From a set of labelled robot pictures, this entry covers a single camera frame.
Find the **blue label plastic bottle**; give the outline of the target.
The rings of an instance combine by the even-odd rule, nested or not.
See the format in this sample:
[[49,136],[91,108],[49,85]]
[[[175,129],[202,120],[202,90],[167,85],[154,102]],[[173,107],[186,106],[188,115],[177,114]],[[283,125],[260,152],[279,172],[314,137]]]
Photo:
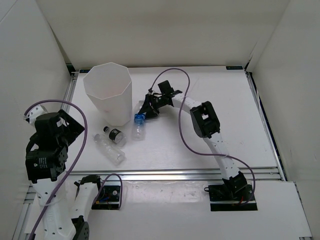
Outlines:
[[146,115],[139,113],[143,106],[144,101],[140,100],[133,111],[133,125],[131,128],[131,138],[134,141],[143,141],[146,135]]

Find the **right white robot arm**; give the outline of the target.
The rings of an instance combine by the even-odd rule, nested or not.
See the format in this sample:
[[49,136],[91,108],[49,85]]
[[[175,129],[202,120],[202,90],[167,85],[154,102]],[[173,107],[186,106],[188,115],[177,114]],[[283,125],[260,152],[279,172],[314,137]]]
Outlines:
[[159,115],[159,108],[172,106],[178,108],[178,128],[182,142],[193,153],[182,133],[181,117],[182,112],[190,114],[193,129],[196,135],[201,138],[211,150],[206,156],[215,158],[222,176],[224,193],[230,200],[236,200],[246,195],[248,182],[244,174],[235,164],[235,159],[231,157],[224,144],[220,122],[209,102],[199,102],[190,97],[184,96],[180,90],[170,94],[146,94],[143,105],[139,110],[140,114],[145,114],[146,118],[155,118]]

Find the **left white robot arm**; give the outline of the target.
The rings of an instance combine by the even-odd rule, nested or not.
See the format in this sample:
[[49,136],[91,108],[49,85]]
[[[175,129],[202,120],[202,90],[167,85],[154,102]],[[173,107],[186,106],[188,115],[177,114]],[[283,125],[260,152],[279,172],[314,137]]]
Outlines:
[[69,146],[85,127],[64,110],[47,112],[37,105],[26,121],[35,127],[26,147],[25,166],[28,179],[40,205],[40,219],[46,240],[87,240],[88,216],[94,200],[105,194],[98,175],[87,175],[74,183],[75,198],[68,204],[66,161]]

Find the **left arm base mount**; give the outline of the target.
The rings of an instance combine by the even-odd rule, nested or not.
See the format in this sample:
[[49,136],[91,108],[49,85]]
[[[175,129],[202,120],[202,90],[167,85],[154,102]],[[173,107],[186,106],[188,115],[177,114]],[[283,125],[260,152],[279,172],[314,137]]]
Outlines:
[[99,197],[91,207],[92,210],[119,210],[122,199],[122,187],[120,183],[103,186]]

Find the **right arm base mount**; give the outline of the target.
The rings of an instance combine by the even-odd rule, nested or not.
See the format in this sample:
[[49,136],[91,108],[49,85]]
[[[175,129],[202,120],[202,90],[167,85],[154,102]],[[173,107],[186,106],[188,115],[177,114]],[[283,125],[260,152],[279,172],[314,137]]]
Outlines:
[[203,189],[209,194],[211,212],[257,211],[253,186],[248,184],[240,192],[230,193],[225,185],[208,185]]

